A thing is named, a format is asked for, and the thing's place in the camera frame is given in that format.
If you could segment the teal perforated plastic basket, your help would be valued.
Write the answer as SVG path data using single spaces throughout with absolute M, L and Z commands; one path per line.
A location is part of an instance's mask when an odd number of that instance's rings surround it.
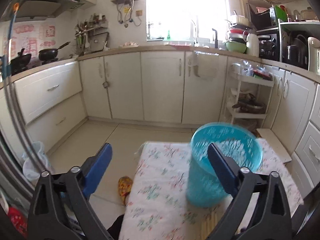
M 190 145 L 186 197 L 198 207 L 212 207 L 227 194 L 237 194 L 240 168 L 256 172 L 263 159 L 263 151 L 251 132 L 224 122 L 198 128 Z

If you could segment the yellow patterned slipper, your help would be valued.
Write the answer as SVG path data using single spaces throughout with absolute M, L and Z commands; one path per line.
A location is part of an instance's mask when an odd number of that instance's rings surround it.
M 133 180 L 128 176 L 123 176 L 118 180 L 118 193 L 123 205 L 127 204 L 132 189 Z

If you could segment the white plastic bag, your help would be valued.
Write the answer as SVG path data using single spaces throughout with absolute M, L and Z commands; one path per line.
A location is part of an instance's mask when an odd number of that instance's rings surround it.
M 44 144 L 41 141 L 36 141 L 32 143 L 33 149 L 37 153 L 37 156 L 39 157 L 40 161 L 45 166 L 45 170 L 53 173 L 53 167 L 47 157 L 47 155 L 44 152 Z M 33 152 L 31 153 L 32 158 L 29 158 L 29 156 L 24 152 L 22 155 L 22 158 L 24 160 L 23 163 L 23 175 L 25 178 L 31 182 L 33 185 L 36 185 L 38 179 L 40 178 L 41 172 L 39 169 L 34 165 L 34 163 L 37 163 L 37 165 L 40 167 L 40 163 L 36 160 L 35 154 Z

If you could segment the floral white tablecloth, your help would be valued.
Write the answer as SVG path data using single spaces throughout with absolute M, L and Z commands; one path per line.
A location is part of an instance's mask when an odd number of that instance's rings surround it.
M 206 154 L 146 142 L 138 156 L 120 239 L 205 239 L 232 201 Z

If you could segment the dark pot on cart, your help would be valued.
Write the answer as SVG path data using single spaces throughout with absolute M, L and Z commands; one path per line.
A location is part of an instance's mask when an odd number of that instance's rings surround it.
M 240 98 L 238 102 L 232 106 L 232 109 L 236 109 L 241 113 L 264 114 L 266 105 L 257 101 L 255 96 L 249 93 Z

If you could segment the white three-tier storage cart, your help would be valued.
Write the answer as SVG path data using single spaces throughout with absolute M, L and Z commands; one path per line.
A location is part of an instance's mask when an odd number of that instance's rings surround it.
M 220 121 L 249 131 L 261 128 L 267 118 L 275 83 L 276 78 L 267 67 L 246 60 L 228 60 Z M 240 98 L 249 93 L 266 105 L 264 114 L 241 113 L 232 109 Z

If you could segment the white plastic bag holder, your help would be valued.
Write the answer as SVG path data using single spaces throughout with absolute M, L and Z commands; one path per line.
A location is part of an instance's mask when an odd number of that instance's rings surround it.
M 189 57 L 193 74 L 201 79 L 212 80 L 219 72 L 219 54 L 193 51 Z

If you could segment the green mixing bowl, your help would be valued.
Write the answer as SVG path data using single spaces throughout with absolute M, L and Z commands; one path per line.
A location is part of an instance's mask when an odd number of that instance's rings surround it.
M 225 43 L 228 51 L 237 52 L 237 53 L 245 53 L 247 47 L 244 43 L 236 42 L 236 41 L 227 41 Z

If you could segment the black frying pan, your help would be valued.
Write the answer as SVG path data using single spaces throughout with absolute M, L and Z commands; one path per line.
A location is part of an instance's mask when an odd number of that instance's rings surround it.
M 39 60 L 40 61 L 49 61 L 53 60 L 57 57 L 58 51 L 62 48 L 65 48 L 70 44 L 70 41 L 62 44 L 58 48 L 48 48 L 48 49 L 43 49 L 39 51 Z

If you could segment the white thermos jug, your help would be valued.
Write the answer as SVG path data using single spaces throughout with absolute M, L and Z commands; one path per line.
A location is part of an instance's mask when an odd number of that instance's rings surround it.
M 259 57 L 259 39 L 256 34 L 249 33 L 246 42 L 246 54 Z

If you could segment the black wok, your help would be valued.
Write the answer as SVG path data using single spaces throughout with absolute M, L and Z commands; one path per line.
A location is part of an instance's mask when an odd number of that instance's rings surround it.
M 17 57 L 15 57 L 14 59 L 11 60 L 11 74 L 15 75 L 18 73 L 21 73 L 25 70 L 27 70 L 27 65 L 29 64 L 30 60 L 31 60 L 31 54 L 24 53 L 24 48 L 22 48 L 18 53 L 17 53 Z

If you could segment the black toaster oven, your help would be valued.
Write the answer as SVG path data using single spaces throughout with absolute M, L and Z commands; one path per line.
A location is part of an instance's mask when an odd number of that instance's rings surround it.
M 278 28 L 257 31 L 259 57 L 273 61 L 280 60 L 280 36 Z

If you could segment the white electric kettle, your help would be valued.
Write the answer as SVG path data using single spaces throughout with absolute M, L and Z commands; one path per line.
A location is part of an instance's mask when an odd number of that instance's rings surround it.
M 320 40 L 315 37 L 308 38 L 308 50 L 309 50 L 309 71 L 319 74 L 320 70 Z

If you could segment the black microwave oven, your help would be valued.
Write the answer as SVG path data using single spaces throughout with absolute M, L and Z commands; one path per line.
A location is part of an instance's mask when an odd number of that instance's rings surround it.
M 249 11 L 249 20 L 257 30 L 265 30 L 277 26 L 277 19 L 273 7 L 260 13 L 256 13 L 249 4 L 247 7 Z

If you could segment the wall utensil rack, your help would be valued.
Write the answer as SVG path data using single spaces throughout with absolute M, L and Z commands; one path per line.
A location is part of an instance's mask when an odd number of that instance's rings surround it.
M 76 53 L 79 56 L 104 51 L 110 33 L 108 21 L 103 14 L 93 14 L 89 20 L 75 26 Z

